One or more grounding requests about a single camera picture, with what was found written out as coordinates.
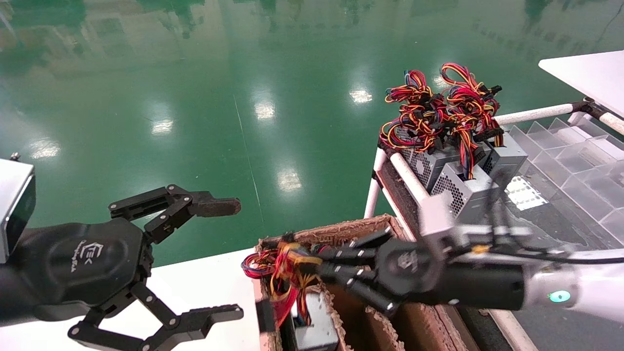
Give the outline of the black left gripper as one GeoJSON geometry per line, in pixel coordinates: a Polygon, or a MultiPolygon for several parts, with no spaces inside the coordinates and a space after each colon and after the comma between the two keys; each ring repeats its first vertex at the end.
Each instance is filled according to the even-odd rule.
{"type": "Polygon", "coordinates": [[[240,320],[237,304],[176,315],[146,284],[152,247],[196,217],[226,217],[241,210],[238,198],[215,198],[170,184],[111,203],[112,220],[25,230],[0,272],[2,322],[56,322],[85,316],[67,336],[99,351],[171,351],[201,340],[214,324],[240,320]],[[130,221],[158,213],[143,227],[130,221]],[[162,326],[146,339],[100,328],[138,300],[162,326]]]}

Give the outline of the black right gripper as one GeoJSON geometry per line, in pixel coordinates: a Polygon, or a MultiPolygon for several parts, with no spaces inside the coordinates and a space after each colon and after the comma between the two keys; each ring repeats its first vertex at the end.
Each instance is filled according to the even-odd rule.
{"type": "Polygon", "coordinates": [[[437,260],[424,245],[393,238],[392,229],[381,229],[341,245],[317,245],[314,257],[345,264],[321,265],[319,278],[327,284],[341,285],[384,315],[395,314],[398,303],[511,311],[521,309],[524,303],[521,265],[437,260]],[[376,276],[359,265],[376,268],[376,276]],[[389,298],[373,289],[375,277],[389,298]]]}

